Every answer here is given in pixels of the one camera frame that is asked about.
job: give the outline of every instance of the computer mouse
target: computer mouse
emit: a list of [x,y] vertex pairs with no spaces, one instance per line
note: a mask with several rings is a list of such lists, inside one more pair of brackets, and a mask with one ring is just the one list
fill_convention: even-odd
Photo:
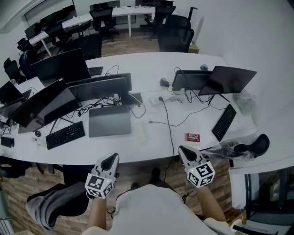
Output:
[[41,136],[41,132],[40,131],[35,131],[35,136],[40,137]]

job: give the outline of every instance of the white desk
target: white desk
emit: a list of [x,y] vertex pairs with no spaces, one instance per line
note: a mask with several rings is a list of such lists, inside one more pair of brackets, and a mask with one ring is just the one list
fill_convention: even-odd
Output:
[[[139,7],[117,7],[113,9],[112,16],[113,17],[119,17],[119,16],[128,16],[128,28],[129,28],[129,36],[131,37],[131,21],[130,21],[130,16],[131,15],[152,15],[152,13],[155,13],[155,7],[144,7],[144,6],[139,6]],[[88,13],[82,16],[74,17],[70,20],[67,20],[62,23],[63,28],[70,28],[79,24],[83,24],[89,20],[93,20],[92,16]],[[44,31],[38,34],[37,36],[31,38],[29,42],[31,44],[37,43],[42,41],[46,51],[48,54],[51,56],[51,53],[49,49],[47,48],[44,39],[47,38],[49,35],[46,34]]]
[[[144,65],[138,67],[135,66],[139,65],[139,62],[137,62],[139,57],[141,57],[142,60],[145,60],[145,67],[152,67],[152,69],[147,70],[145,68],[145,70],[140,73],[139,70],[141,70]],[[87,61],[87,64],[88,66],[110,66],[109,58],[110,57],[105,57]],[[117,62],[120,68],[127,66],[128,63],[125,63],[125,61],[129,61],[129,64],[134,65],[128,67],[130,69],[128,72],[132,75],[132,92],[134,93],[141,90],[143,102],[146,104],[147,112],[142,118],[136,119],[131,114],[131,134],[89,138],[89,113],[83,114],[81,117],[78,117],[75,114],[71,121],[83,121],[86,132],[85,137],[48,151],[46,148],[40,146],[37,147],[35,143],[31,142],[30,138],[34,136],[33,133],[18,134],[16,129],[11,133],[11,137],[15,138],[15,147],[10,149],[0,146],[0,154],[2,156],[31,162],[80,165],[95,164],[98,158],[111,152],[119,153],[120,162],[135,162],[169,157],[172,155],[172,147],[168,126],[164,124],[148,123],[150,120],[160,122],[167,121],[164,106],[160,105],[157,108],[153,108],[148,101],[149,97],[159,97],[162,95],[162,92],[167,92],[166,90],[161,91],[161,88],[159,87],[159,79],[161,77],[166,77],[167,80],[171,82],[174,79],[175,67],[179,66],[182,69],[199,69],[200,61],[203,61],[203,63],[205,62],[210,69],[213,69],[215,65],[225,65],[225,62],[220,57],[189,53],[140,53],[111,56],[111,58]],[[164,63],[159,64],[157,58],[160,58],[161,60],[163,59]],[[161,76],[154,76],[155,73],[153,73],[153,70],[161,71]],[[43,86],[37,78],[34,78],[19,85],[18,89],[20,91],[26,91],[29,87],[34,87],[39,91]],[[184,96],[181,95],[180,97],[184,100],[183,104],[178,102],[166,102],[170,124],[179,124],[189,113],[207,107],[207,104],[201,104],[196,98],[194,98],[193,102],[190,104]],[[231,104],[236,109],[237,115],[225,135],[224,140],[253,133],[255,128],[251,118],[241,115],[238,107],[232,101],[232,95],[225,95],[225,97],[231,100]],[[216,96],[212,101],[212,105],[217,108],[225,108],[228,103],[223,98]],[[144,108],[135,107],[133,108],[133,111],[139,116],[144,111]],[[200,133],[201,144],[196,147],[198,149],[203,149],[216,145],[218,141],[211,133],[211,129],[214,127],[222,112],[223,110],[220,111],[209,107],[199,113],[190,115],[181,126],[177,128],[172,127],[175,155],[177,154],[178,146],[185,144],[184,133],[197,126],[198,132]],[[136,133],[136,125],[138,123],[142,123],[145,131],[146,142],[143,144],[139,143]],[[54,131],[66,126],[68,126],[68,123],[61,120],[58,124],[58,128],[54,129]],[[51,125],[48,125],[47,128],[41,129],[42,136],[40,138],[45,139],[45,136],[49,134],[50,129]]]

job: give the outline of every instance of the red card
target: red card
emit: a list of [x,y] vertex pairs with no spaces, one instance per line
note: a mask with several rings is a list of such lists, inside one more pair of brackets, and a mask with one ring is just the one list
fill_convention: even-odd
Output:
[[199,134],[185,133],[185,141],[200,143],[200,135]]

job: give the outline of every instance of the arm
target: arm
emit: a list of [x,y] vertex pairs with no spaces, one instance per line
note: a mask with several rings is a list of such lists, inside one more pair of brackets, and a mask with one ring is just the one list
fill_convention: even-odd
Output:
[[106,230],[106,199],[95,198],[88,219],[88,228],[99,227]]
[[203,216],[205,218],[214,218],[217,221],[226,221],[220,205],[214,199],[212,193],[207,186],[197,189],[197,197],[202,208]]

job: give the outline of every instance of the black keyboard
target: black keyboard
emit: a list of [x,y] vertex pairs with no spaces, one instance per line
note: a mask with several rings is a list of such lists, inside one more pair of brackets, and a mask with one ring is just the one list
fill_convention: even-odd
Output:
[[234,117],[236,116],[236,113],[237,112],[235,111],[233,106],[228,105],[221,118],[212,129],[212,133],[215,135],[219,142],[222,140],[222,138],[226,134],[226,131],[229,129],[232,121],[234,120]]
[[80,121],[46,136],[47,149],[49,150],[64,145],[83,136],[85,136],[85,131],[83,122]]
[[98,76],[102,74],[103,67],[88,68],[91,76]]

